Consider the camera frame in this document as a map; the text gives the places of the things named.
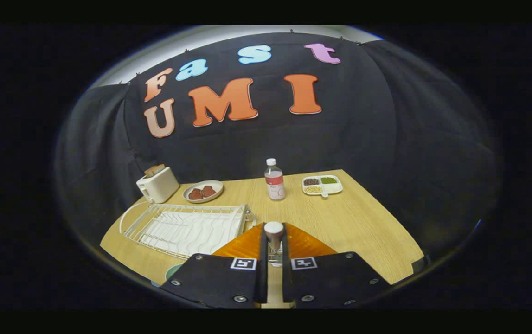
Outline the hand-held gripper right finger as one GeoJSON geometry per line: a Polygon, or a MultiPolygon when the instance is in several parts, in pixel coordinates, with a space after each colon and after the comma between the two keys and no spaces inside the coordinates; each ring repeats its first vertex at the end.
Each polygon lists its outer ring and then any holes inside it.
{"type": "Polygon", "coordinates": [[[353,251],[298,256],[291,224],[282,235],[282,297],[295,309],[360,308],[391,292],[391,284],[353,251]]]}

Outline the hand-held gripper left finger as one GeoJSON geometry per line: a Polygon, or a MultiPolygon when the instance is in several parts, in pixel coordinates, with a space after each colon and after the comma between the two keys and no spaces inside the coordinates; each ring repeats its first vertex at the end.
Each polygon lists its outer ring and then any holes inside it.
{"type": "Polygon", "coordinates": [[[260,308],[268,298],[268,240],[264,224],[242,236],[257,237],[257,256],[191,255],[160,289],[198,308],[260,308]]]}

